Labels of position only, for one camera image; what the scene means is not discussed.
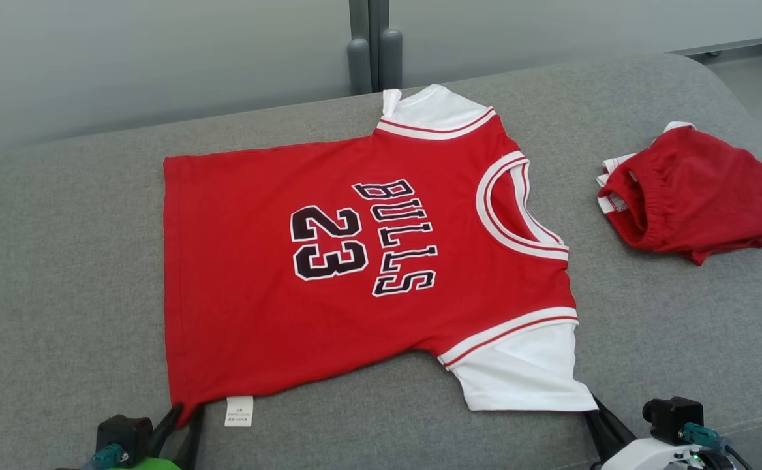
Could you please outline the red shorts with white stripes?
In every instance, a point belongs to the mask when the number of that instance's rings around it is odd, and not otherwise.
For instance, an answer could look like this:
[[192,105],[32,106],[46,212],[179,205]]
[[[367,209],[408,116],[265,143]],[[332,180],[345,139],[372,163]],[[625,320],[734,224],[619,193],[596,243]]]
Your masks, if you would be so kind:
[[762,249],[762,163],[683,121],[643,151],[604,160],[598,205],[632,249],[712,254]]

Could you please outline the red Bulls 23 jersey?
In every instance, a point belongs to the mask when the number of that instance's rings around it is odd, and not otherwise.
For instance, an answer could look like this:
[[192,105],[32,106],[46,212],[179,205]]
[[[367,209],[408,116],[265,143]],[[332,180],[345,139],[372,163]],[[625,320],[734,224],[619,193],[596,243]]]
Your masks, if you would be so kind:
[[573,377],[569,249],[531,216],[500,116],[438,84],[383,101],[368,136],[164,161],[180,424],[410,350],[473,411],[598,408]]

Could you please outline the grey partition post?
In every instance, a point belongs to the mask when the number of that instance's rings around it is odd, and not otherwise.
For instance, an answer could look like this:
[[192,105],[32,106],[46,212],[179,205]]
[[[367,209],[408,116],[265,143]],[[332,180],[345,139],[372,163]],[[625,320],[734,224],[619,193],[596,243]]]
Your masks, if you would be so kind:
[[348,0],[351,40],[347,44],[349,89],[352,95],[373,92],[369,0]]
[[390,26],[390,0],[369,0],[368,7],[372,89],[402,89],[404,35]]

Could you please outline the grey partition base rail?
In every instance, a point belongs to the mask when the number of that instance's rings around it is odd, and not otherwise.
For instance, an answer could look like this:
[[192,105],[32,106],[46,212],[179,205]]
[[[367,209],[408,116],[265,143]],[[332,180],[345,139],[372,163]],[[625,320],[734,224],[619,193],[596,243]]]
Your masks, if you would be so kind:
[[726,50],[739,50],[739,48],[749,48],[762,45],[762,38],[727,42],[727,44],[713,44],[709,46],[699,46],[695,48],[686,48],[685,50],[674,50],[669,54],[695,56],[700,54],[721,54]]

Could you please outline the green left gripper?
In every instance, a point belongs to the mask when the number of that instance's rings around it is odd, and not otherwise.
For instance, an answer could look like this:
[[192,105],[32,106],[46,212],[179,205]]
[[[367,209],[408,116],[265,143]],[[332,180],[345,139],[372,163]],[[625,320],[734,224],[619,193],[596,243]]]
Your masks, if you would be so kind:
[[106,466],[102,470],[195,470],[204,424],[204,409],[196,409],[187,423],[187,435],[175,455],[175,461],[158,458],[169,435],[175,431],[183,405],[176,403],[160,420],[149,437],[149,457],[134,467]]

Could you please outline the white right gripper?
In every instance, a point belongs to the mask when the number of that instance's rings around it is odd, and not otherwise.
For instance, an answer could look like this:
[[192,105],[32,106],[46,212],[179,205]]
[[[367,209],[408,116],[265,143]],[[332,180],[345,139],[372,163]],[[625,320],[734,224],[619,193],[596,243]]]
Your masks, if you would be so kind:
[[583,413],[598,461],[592,470],[665,470],[683,459],[683,446],[673,446],[653,438],[637,439],[635,434],[592,396],[598,410]]

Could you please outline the grey fabric sofa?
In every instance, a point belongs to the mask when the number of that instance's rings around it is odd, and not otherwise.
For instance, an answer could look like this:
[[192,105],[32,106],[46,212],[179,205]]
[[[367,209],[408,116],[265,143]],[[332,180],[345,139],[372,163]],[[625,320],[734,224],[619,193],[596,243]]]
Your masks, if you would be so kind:
[[[762,249],[697,267],[629,250],[596,206],[601,160],[686,120],[762,161],[762,125],[720,76],[649,54],[448,87],[493,105],[531,160],[530,210],[571,247],[577,376],[635,433],[650,398],[702,401],[762,470]],[[379,95],[190,120],[0,152],[0,470],[79,466],[109,416],[169,409],[162,161],[369,133]],[[414,352],[254,401],[249,428],[206,408],[201,470],[588,470],[581,416],[471,413]]]

